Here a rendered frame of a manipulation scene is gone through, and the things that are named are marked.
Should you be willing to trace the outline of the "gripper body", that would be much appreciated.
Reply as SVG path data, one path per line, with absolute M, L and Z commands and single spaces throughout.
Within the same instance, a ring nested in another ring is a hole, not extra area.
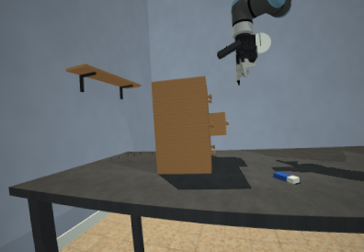
M 250 63 L 254 63 L 257 58 L 256 35 L 250 33 L 241 33 L 235 36 L 235 41 L 240 40 L 242 45 L 236 49 L 236 62 L 240 64 L 239 50 L 244 52 L 244 58 Z M 238 52 L 237 52 L 238 51 Z

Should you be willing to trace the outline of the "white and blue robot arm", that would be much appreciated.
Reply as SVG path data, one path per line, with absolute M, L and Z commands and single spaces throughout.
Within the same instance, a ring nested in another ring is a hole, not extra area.
M 234 0 L 232 3 L 233 38 L 241 33 L 253 35 L 253 18 L 265 13 L 272 17 L 285 17 L 291 9 L 291 0 Z M 241 46 L 240 40 L 217 52 L 219 59 Z

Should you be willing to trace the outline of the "brown wooden chest of drawers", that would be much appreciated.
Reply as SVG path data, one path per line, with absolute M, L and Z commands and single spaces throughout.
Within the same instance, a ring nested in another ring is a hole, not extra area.
M 152 82 L 157 174 L 211 174 L 206 77 Z

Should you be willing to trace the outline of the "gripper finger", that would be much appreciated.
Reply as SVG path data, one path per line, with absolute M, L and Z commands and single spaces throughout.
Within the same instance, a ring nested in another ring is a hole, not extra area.
M 256 65 L 254 63 L 250 63 L 248 61 L 248 59 L 244 58 L 244 53 L 242 52 L 242 50 L 239 50 L 239 58 L 240 58 L 240 65 L 241 65 L 242 74 L 244 75 L 244 77 L 246 77 L 246 70 L 245 69 L 254 67 Z
M 249 71 L 246 70 L 246 75 L 248 75 L 248 74 L 249 74 Z M 240 77 L 242 77 L 242 76 L 244 76 L 244 75 L 242 74 L 241 65 L 236 63 L 236 81 L 237 81 L 238 85 L 240 85 Z

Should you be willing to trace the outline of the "blue and white eraser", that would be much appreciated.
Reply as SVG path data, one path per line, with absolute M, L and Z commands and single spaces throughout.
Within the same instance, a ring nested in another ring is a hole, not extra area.
M 273 176 L 274 176 L 274 178 L 289 182 L 291 184 L 295 184 L 295 183 L 300 182 L 300 178 L 294 177 L 292 175 L 288 175 L 288 174 L 285 174 L 285 173 L 281 173 L 281 172 L 273 173 Z

